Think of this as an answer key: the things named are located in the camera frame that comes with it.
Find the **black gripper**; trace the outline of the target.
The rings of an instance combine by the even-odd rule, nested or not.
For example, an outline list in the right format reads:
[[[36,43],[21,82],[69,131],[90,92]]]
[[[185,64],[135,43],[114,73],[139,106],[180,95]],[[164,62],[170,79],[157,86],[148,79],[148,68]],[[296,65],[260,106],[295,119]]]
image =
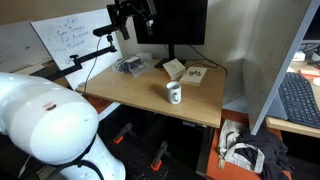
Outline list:
[[[152,20],[157,11],[153,0],[114,0],[113,4],[107,6],[109,17],[113,25],[120,25],[120,31],[124,40],[130,38],[126,27],[126,21],[129,17],[139,16],[146,22],[147,35],[153,35]]]

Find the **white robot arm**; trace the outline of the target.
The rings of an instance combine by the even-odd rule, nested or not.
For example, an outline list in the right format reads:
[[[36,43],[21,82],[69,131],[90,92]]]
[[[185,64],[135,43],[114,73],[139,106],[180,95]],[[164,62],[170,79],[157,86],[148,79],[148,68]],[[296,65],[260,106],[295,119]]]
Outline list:
[[[97,134],[96,109],[46,78],[0,73],[1,132],[67,180],[125,180],[126,170]]]

